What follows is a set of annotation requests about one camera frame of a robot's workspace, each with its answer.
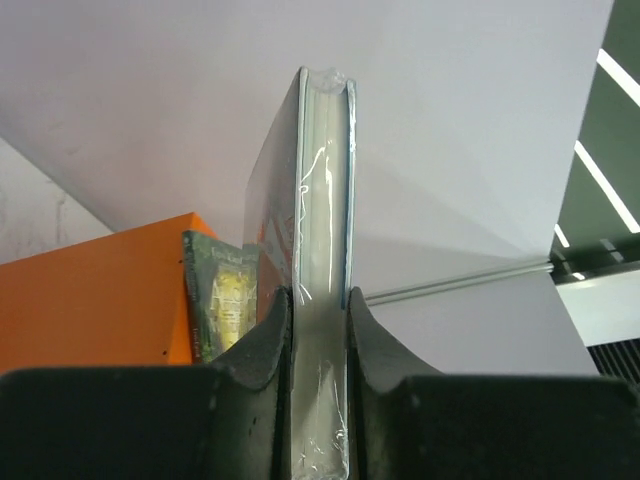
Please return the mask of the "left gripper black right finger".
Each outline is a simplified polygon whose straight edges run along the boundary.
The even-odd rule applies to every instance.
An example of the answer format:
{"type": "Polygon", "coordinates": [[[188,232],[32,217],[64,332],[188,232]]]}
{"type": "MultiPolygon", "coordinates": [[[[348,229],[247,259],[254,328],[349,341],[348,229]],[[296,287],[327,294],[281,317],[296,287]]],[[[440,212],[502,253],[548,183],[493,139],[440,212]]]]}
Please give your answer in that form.
{"type": "Polygon", "coordinates": [[[445,374],[348,306],[362,479],[635,479],[639,395],[602,377],[445,374]]]}

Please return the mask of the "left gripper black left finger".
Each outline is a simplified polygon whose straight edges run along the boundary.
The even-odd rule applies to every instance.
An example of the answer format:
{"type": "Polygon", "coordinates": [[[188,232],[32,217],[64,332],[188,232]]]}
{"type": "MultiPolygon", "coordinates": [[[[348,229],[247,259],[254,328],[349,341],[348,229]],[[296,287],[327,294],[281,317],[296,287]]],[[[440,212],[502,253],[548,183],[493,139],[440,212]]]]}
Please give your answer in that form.
{"type": "Polygon", "coordinates": [[[5,479],[287,479],[292,300],[209,364],[14,370],[5,479]]]}

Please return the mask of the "Alice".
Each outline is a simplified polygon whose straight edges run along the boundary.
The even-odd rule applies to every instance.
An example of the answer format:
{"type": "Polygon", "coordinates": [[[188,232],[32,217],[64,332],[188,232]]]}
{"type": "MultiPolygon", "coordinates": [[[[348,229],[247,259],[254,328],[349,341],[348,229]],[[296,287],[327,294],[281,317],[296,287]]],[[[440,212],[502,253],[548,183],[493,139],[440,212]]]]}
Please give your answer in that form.
{"type": "Polygon", "coordinates": [[[209,363],[256,324],[259,251],[195,230],[182,233],[182,245],[192,357],[209,363]]]}

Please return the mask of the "teal ocean cover book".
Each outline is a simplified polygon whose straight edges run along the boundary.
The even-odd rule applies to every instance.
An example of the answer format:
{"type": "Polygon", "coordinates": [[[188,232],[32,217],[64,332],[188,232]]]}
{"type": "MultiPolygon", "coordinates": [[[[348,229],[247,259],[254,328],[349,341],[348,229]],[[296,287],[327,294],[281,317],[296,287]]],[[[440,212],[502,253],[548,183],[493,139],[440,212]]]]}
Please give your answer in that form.
{"type": "Polygon", "coordinates": [[[243,240],[259,249],[257,314],[292,298],[290,475],[349,475],[347,303],[352,277],[355,84],[301,68],[245,191],[243,240]]]}

